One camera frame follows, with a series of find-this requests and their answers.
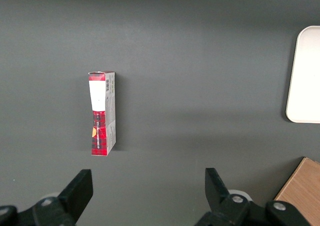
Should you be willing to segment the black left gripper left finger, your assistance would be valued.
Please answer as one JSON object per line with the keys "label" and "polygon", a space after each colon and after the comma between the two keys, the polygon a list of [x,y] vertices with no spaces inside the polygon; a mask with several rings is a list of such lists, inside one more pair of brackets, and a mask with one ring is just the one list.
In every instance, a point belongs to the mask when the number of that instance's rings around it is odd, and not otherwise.
{"label": "black left gripper left finger", "polygon": [[92,171],[82,169],[57,196],[47,196],[18,214],[18,225],[76,225],[93,196]]}

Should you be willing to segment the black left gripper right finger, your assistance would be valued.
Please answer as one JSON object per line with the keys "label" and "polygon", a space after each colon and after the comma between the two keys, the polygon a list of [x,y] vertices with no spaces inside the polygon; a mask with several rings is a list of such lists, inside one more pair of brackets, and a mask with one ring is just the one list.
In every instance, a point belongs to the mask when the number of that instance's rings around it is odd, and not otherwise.
{"label": "black left gripper right finger", "polygon": [[210,207],[196,225],[265,225],[262,207],[245,196],[229,193],[215,168],[205,169],[205,195]]}

